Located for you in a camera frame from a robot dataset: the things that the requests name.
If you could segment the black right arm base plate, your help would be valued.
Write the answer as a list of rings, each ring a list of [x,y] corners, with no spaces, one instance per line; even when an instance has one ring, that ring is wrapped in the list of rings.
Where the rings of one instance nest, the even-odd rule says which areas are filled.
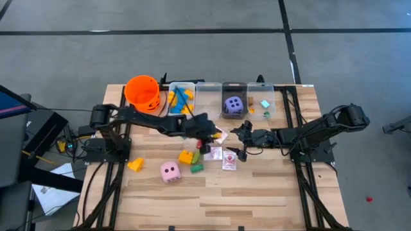
[[[316,143],[303,139],[291,150],[290,158],[292,162],[334,162],[333,148],[336,145],[329,139]]]

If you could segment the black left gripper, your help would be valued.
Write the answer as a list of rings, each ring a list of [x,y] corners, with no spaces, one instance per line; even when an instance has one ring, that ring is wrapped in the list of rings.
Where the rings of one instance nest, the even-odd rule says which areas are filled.
[[[193,116],[185,122],[185,135],[188,138],[211,141],[212,136],[218,131],[212,120],[208,118],[207,113],[201,113]],[[211,152],[208,144],[202,145],[199,149],[201,155]]]

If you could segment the black right table frame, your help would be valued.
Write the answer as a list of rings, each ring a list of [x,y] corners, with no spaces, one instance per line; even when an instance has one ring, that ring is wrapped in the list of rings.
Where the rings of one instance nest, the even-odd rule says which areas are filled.
[[[300,141],[315,134],[315,129],[324,125],[327,117],[303,124],[296,88],[294,86],[280,86],[274,89],[280,91],[283,96],[288,123],[287,129],[281,129],[276,134],[280,143],[288,149],[287,154],[290,156],[291,150]],[[313,141],[307,139],[307,141],[316,143],[326,139],[329,139],[329,136],[322,133],[319,138],[315,138]],[[321,202],[312,162],[293,163],[295,164],[306,231],[348,231],[350,228],[340,224]]]

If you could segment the black stand leg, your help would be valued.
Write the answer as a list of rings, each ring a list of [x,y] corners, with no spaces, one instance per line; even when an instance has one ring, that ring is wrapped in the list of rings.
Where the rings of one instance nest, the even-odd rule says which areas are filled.
[[[395,131],[401,131],[411,134],[411,115],[383,127],[383,132],[385,134],[392,134]]]

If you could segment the black equipment box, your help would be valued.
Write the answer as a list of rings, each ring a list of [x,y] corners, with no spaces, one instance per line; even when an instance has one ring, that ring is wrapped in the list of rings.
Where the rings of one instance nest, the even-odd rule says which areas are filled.
[[[37,109],[28,114],[23,150],[41,157],[64,130],[68,120],[57,112],[45,110],[40,104],[34,105]]]

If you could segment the purple foam die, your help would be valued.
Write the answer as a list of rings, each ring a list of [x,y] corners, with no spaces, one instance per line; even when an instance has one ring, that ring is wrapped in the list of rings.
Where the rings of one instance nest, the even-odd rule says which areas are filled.
[[[223,112],[226,116],[239,117],[244,113],[243,102],[238,96],[232,96],[225,100]]]

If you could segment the card deck red circle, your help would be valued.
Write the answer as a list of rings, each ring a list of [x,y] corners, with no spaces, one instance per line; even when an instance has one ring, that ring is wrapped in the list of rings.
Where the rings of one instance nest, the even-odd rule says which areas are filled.
[[[226,171],[236,170],[237,156],[232,151],[224,151],[222,156],[222,169]]]

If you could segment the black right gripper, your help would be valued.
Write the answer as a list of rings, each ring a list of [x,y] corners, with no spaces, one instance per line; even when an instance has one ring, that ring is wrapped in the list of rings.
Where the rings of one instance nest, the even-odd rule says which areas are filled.
[[[245,139],[247,146],[254,148],[274,148],[277,145],[277,139],[273,132],[269,130],[258,129],[252,132],[252,123],[250,121],[244,121],[239,128],[233,128],[231,133],[235,133],[238,137],[248,137]],[[247,147],[243,149],[230,148],[228,150],[234,152],[237,155],[238,160],[241,162],[247,161]]]

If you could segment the large orange-yellow toy brick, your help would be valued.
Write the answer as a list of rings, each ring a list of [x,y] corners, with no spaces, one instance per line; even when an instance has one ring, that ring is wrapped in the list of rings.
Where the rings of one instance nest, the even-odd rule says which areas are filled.
[[[179,155],[179,162],[190,165],[193,161],[194,153],[192,151],[182,150]]]

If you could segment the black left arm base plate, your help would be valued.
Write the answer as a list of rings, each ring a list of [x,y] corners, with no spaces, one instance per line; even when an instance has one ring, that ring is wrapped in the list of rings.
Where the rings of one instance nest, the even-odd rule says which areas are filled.
[[[120,163],[129,160],[132,140],[121,138],[120,147],[110,146],[105,139],[91,139],[84,146],[86,162]]]

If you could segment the white paper sheets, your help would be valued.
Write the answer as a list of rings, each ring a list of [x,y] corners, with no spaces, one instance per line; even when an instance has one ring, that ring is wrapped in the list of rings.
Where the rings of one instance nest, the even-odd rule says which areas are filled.
[[[69,178],[75,178],[70,163],[55,168],[54,170],[51,170],[51,172],[58,175],[68,176]],[[80,195],[78,192],[65,191],[43,185],[33,184],[32,188],[47,216],[52,215],[62,206]]]

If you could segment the orange pumpkin bucket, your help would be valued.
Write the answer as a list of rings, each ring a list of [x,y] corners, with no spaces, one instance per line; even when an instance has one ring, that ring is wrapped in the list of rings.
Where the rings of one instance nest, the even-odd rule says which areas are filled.
[[[140,75],[125,85],[125,98],[137,111],[160,117],[165,113],[168,93],[154,77]]]

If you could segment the pink foam die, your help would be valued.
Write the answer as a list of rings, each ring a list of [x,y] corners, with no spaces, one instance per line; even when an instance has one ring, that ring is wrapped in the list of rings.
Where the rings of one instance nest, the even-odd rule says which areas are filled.
[[[161,177],[164,182],[174,182],[181,179],[179,165],[175,161],[165,162],[160,166]]]

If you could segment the laptop with blue screen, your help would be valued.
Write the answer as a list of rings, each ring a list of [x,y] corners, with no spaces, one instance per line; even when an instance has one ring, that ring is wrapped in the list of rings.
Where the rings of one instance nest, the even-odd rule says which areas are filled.
[[[36,109],[33,103],[0,85],[0,119],[27,114]]]

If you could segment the card deck diamond print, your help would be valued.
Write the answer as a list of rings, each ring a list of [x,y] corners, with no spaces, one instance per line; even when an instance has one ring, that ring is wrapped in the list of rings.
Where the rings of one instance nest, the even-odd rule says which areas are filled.
[[[228,137],[228,134],[223,130],[223,129],[221,129],[221,128],[219,128],[219,127],[216,127],[216,132],[217,133],[219,133],[219,132],[222,132],[223,133],[223,137],[221,138],[221,139],[215,139],[215,141],[218,143],[218,144],[223,144],[223,142],[226,140],[226,138]]]

